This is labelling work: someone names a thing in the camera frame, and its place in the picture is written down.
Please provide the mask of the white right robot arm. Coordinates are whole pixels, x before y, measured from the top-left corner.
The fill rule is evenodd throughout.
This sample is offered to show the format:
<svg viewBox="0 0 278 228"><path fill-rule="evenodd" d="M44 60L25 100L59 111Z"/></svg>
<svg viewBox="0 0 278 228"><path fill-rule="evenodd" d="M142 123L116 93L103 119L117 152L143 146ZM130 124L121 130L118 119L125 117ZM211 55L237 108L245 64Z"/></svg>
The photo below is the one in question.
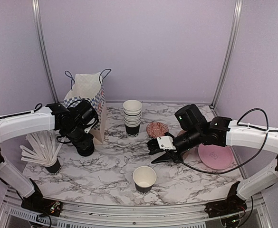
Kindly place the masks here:
<svg viewBox="0 0 278 228"><path fill-rule="evenodd" d="M278 182L278 128L242 123L228 117L214 117L206 120L198 107L189 104L175 113L183 134L174 137L170 133L151 139L147 143L150 154L165 154L153 163L167 162L169 159L182 163L181 154L198 145L242 146L257 149L258 153L268 151L276 158L264 169L244 181L233 184L227 199L222 202L222 209L232 213L256 193Z"/></svg>

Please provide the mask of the black paper coffee cup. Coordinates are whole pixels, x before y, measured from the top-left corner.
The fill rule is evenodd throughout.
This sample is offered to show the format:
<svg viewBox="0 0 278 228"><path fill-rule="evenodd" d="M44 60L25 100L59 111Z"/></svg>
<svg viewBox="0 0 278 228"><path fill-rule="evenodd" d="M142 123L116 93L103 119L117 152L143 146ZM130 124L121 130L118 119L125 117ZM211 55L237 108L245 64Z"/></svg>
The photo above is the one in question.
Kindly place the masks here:
<svg viewBox="0 0 278 228"><path fill-rule="evenodd" d="M148 166L141 166L134 170L133 181L135 188L140 193L148 193L157 180L154 169Z"/></svg>

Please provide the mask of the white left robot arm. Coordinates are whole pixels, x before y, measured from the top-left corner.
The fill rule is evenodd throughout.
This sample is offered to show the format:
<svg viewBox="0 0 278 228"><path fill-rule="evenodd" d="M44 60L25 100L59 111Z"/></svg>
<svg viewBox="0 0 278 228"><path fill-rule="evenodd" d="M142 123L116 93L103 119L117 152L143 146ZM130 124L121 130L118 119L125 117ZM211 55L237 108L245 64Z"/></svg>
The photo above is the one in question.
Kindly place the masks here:
<svg viewBox="0 0 278 228"><path fill-rule="evenodd" d="M90 130L98 124L98 114L87 100L76 102L75 107L64 107L61 103L36 107L22 113L0 116L0 144L20 136L41 131L58 131L60 137L67 137L81 155L90 155L94 150ZM36 211L47 207L45 198L37 194L37 187L1 154L0 178L19 194L28 198Z"/></svg>

